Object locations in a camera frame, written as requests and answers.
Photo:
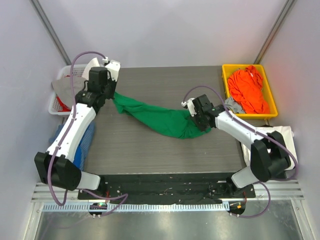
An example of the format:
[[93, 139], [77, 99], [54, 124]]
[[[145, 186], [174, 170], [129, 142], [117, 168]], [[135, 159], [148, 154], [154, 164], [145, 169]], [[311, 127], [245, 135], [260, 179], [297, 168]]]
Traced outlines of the green t-shirt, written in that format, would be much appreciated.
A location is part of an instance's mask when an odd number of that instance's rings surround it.
[[194, 139], [211, 131], [210, 129], [199, 130], [192, 121], [191, 114], [185, 109], [151, 105], [117, 92], [114, 94], [113, 103], [119, 114], [131, 116], [163, 136]]

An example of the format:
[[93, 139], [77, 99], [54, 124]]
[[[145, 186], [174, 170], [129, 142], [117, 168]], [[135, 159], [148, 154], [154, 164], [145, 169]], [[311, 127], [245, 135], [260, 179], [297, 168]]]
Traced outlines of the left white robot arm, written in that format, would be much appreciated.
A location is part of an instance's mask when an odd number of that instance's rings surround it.
[[34, 157], [42, 183], [69, 191], [88, 189], [97, 200], [106, 195], [107, 188], [101, 184], [101, 177], [80, 170], [74, 159], [88, 126], [106, 100], [114, 98], [119, 71], [119, 64], [89, 70], [86, 89], [76, 94], [76, 105], [58, 137], [46, 152], [38, 152]]

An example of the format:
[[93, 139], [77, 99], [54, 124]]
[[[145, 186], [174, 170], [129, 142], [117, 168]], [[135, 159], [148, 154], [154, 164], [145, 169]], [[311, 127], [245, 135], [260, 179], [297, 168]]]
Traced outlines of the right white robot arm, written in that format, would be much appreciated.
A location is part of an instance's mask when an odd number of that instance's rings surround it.
[[214, 106], [205, 94], [187, 100], [185, 108], [201, 131], [219, 129], [249, 149], [249, 165], [234, 173], [230, 177], [231, 182], [225, 186], [230, 197], [238, 197], [244, 187], [256, 182], [285, 179], [285, 171], [293, 165], [293, 161], [280, 132], [257, 129], [224, 105]]

